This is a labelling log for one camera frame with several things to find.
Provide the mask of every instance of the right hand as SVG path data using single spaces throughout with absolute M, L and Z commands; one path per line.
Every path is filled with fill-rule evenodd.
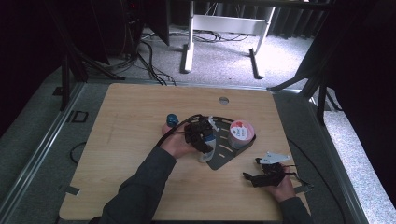
M 290 172 L 289 166 L 281 165 L 283 166 L 285 173 Z M 264 188 L 270 192 L 279 203 L 296 196 L 289 175 L 285 175 L 278 186 L 266 186 Z

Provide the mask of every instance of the left hand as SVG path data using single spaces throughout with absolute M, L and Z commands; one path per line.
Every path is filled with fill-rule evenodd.
M 175 159 L 178 159 L 188 153 L 198 151 L 191 144 L 186 143 L 184 137 L 184 127 L 186 125 L 189 124 L 185 123 L 181 125 L 179 128 L 177 128 L 177 130 L 175 130 L 175 133 L 169 135 L 169 137 L 167 137 L 165 141 L 163 141 L 163 143 L 160 145 L 161 148 L 163 148 L 165 151 L 175 157 Z M 162 128 L 163 134 L 166 134 L 169 130 L 171 130 L 171 128 L 164 124 Z

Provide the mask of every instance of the table hole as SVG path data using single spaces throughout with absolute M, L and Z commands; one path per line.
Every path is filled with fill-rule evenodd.
M 227 105 L 228 103 L 230 103 L 230 100 L 227 97 L 221 96 L 219 98 L 219 103 L 221 103 L 222 105 Z

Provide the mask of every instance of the hand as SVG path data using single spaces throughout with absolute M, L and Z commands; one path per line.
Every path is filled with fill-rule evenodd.
M 175 130 L 175 133 L 169 135 L 160 145 L 162 149 L 171 154 L 175 159 L 178 159 L 188 153 L 196 152 L 197 150 L 191 144 L 186 143 L 184 138 L 184 127 L 188 125 L 185 123 Z M 169 128 L 166 124 L 163 125 L 162 132 L 166 134 L 169 132 Z
M 289 166 L 284 166 L 283 164 L 281 165 L 283 166 L 283 170 L 285 171 L 285 173 L 290 172 Z M 283 180 L 279 183 L 278 186 L 267 186 L 264 188 L 268 192 L 270 192 L 279 203 L 296 196 L 289 175 L 285 175 L 285 177 L 283 177 Z

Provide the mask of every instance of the white plastic part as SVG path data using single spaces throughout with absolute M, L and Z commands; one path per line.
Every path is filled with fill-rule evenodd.
M 215 155 L 215 149 L 216 149 L 216 138 L 210 141 L 205 142 L 208 146 L 212 147 L 213 150 L 211 150 L 208 153 L 202 154 L 201 157 L 199 158 L 200 162 L 207 162 L 212 160 L 213 155 Z
M 260 160 L 260 164 L 274 164 L 277 162 L 288 161 L 291 159 L 289 155 L 276 154 L 267 152 L 267 154 Z
M 220 128 L 218 128 L 218 127 L 216 126 L 216 123 L 215 123 L 215 121 L 213 120 L 213 116 L 209 116 L 209 119 L 208 119 L 207 121 L 209 121 L 210 125 L 212 125 L 212 128 L 213 128 L 216 132 L 218 132 L 218 131 L 220 130 Z

